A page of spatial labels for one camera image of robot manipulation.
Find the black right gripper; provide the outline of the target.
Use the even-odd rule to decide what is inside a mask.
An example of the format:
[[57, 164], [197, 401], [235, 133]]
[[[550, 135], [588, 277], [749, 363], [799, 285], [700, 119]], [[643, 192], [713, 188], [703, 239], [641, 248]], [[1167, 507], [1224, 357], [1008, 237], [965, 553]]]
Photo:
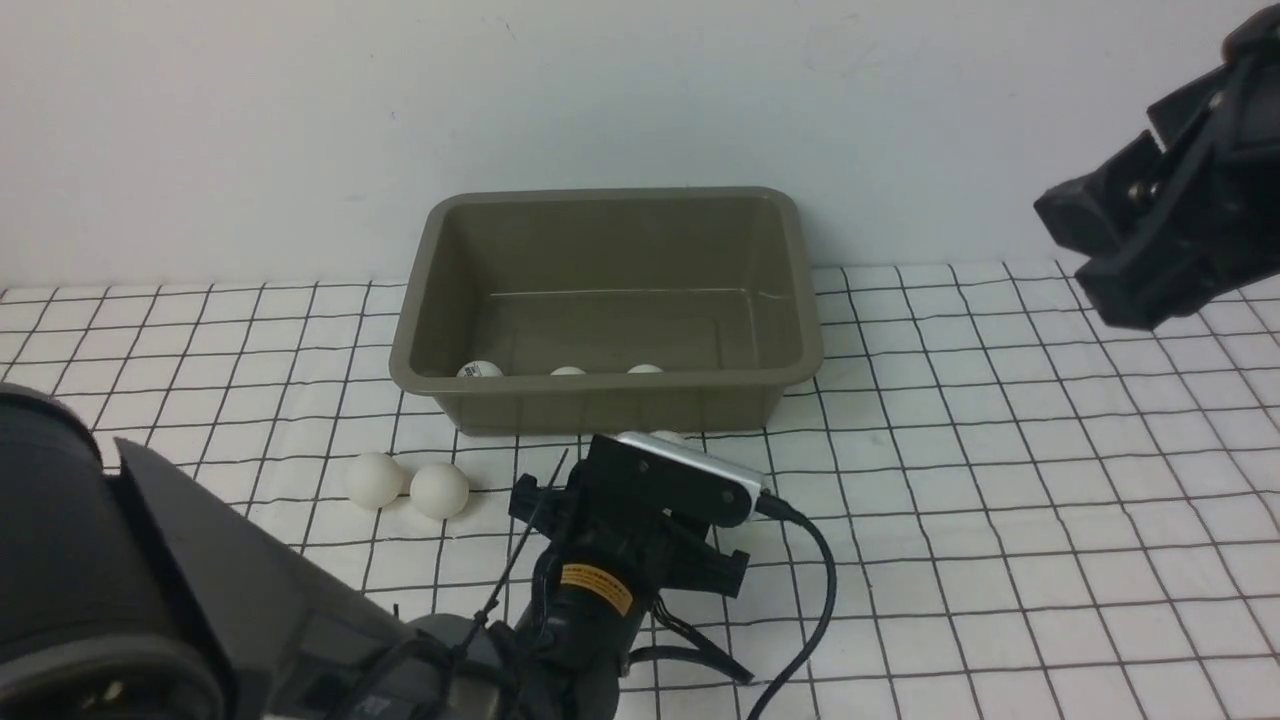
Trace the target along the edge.
[[1277, 6], [1148, 118], [1165, 151], [1147, 129], [1033, 202], [1051, 240], [1085, 256], [1076, 281], [1100, 319], [1134, 331], [1277, 270]]

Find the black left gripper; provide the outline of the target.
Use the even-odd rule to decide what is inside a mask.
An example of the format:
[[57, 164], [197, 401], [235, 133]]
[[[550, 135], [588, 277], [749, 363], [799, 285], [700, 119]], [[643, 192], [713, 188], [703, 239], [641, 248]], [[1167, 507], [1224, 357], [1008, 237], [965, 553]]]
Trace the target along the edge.
[[573, 471], [563, 487], [520, 477], [509, 515], [548, 542], [516, 634], [530, 664], [572, 691], [616, 689], [636, 662], [677, 659], [732, 682], [751, 674], [664, 605], [664, 591], [739, 594], [749, 555], [722, 553], [709, 525]]

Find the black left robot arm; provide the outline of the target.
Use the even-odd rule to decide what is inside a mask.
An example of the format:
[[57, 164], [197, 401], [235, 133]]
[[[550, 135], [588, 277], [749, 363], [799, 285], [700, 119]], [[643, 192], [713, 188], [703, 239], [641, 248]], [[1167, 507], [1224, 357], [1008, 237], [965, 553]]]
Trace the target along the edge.
[[109, 471], [64, 404], [3, 386], [5, 719], [611, 719], [635, 662], [751, 675], [699, 635], [635, 650], [662, 591], [733, 597], [713, 527], [760, 479], [637, 432], [595, 436], [562, 486], [521, 475], [509, 515], [548, 546], [515, 625], [398, 619], [151, 448]]

